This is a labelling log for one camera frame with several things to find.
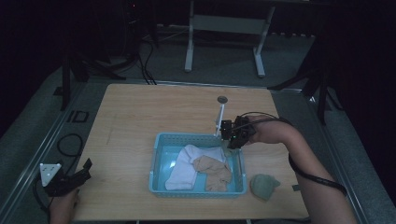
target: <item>crumpled green ball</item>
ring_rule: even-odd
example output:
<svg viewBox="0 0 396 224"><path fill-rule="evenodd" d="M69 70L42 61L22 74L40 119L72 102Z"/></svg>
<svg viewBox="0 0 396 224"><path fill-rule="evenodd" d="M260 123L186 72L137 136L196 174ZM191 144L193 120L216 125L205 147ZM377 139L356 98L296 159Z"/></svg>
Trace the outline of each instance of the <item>crumpled green ball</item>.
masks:
<svg viewBox="0 0 396 224"><path fill-rule="evenodd" d="M280 186L280 182L271 175L255 175L250 180L250 188L253 194L265 201L271 198L274 189L278 186Z"/></svg>

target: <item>basket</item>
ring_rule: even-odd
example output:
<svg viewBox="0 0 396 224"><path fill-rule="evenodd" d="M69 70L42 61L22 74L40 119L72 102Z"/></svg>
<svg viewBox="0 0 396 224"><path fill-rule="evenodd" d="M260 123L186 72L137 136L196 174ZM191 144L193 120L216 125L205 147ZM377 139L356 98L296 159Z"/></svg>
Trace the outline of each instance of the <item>basket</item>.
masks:
<svg viewBox="0 0 396 224"><path fill-rule="evenodd" d="M158 197L169 198L236 198L247 191L247 177L241 149L233 150L227 162L232 180L226 192L205 190L206 174L197 174L193 189L167 190L165 182L172 173L171 163L177 160L180 150L186 145L205 149L221 147L222 141L213 134L159 133L155 141L149 173L149 190Z"/></svg>

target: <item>wooden table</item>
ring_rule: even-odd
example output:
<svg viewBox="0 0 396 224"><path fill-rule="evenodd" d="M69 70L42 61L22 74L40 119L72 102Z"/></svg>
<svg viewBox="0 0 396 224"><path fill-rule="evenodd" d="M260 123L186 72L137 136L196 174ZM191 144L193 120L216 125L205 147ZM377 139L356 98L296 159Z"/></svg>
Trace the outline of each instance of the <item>wooden table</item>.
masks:
<svg viewBox="0 0 396 224"><path fill-rule="evenodd" d="M236 199L157 198L149 170L157 133L214 133L217 98L228 98L223 119L249 111L277 115L264 89L109 85L78 165L91 158L92 178L81 187L75 220L259 219L307 217L283 145L243 147L247 181L256 174L281 182L265 202L250 189Z"/></svg>

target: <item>gray floor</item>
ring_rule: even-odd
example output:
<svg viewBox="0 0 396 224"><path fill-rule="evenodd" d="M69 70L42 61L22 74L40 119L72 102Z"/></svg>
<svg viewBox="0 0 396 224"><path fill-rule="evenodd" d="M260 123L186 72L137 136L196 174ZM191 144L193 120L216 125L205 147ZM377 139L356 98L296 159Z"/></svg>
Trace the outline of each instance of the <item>gray floor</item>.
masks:
<svg viewBox="0 0 396 224"><path fill-rule="evenodd" d="M255 37L232 35L232 41L225 42L216 41L212 35L197 34L190 73L183 70L187 49L185 32L180 32L179 28L164 29L160 39L161 47L153 51L147 66L159 84L255 88L272 86L293 77L314 40L297 36L269 36L262 53L267 76L260 78L256 76L251 49L251 43L256 43ZM142 46L141 55L144 60L148 57L148 45ZM118 71L120 75L127 77L127 80L122 82L144 84L139 66L135 64ZM0 140L1 220L5 222L46 222L45 215L40 211L31 190L33 177L38 171L35 168L36 164L60 159L66 165L70 164L71 160L63 157L57 150L57 141L69 133L78 133L85 140L106 86L116 82L94 73L88 83L73 82L74 100L64 112L61 112L61 97L52 95L55 88L62 84L61 74L61 70L58 70L48 77ZM395 223L396 209L384 191L347 115L328 103L325 114L327 125L320 125L315 115L316 104L298 92L303 85L304 81L296 83L288 90L273 92L279 114L293 122L326 168L346 185L349 200L360 223ZM89 112L87 122L69 121L68 118L73 111ZM65 142L64 148L70 149L73 153L78 150L78 143L69 140L70 142ZM262 223L293 222L265 220Z"/></svg>

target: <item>human arm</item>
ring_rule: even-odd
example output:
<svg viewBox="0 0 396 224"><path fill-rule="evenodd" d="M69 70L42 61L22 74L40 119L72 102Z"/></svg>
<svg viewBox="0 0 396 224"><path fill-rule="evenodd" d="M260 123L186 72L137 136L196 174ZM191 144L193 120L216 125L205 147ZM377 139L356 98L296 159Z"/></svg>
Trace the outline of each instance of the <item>human arm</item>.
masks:
<svg viewBox="0 0 396 224"><path fill-rule="evenodd" d="M78 190L74 189L63 197L50 198L50 224L69 224L78 203Z"/></svg>
<svg viewBox="0 0 396 224"><path fill-rule="evenodd" d="M269 119L265 116L248 118L249 121ZM250 137L250 143L282 143L300 170L306 174L334 181L304 137L291 125L281 121L268 121L256 123L253 127L256 133ZM357 223L342 191L321 185L298 174L296 176L312 223Z"/></svg>

